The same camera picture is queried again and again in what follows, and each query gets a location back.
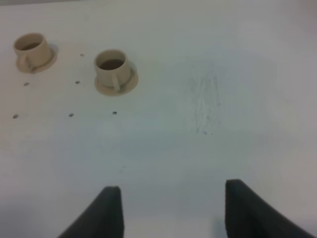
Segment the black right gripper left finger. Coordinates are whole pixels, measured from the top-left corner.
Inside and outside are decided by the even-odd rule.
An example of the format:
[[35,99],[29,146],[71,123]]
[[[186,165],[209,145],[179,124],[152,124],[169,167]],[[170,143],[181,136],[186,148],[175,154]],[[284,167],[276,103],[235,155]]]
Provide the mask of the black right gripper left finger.
[[121,189],[105,187],[61,238],[122,238],[124,216]]

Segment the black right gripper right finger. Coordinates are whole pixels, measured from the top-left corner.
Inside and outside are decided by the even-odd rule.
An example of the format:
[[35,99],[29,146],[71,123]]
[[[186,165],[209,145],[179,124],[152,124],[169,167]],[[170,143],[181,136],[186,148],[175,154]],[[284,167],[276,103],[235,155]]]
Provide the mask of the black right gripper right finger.
[[229,238],[312,238],[260,198],[240,179],[225,184],[225,229]]

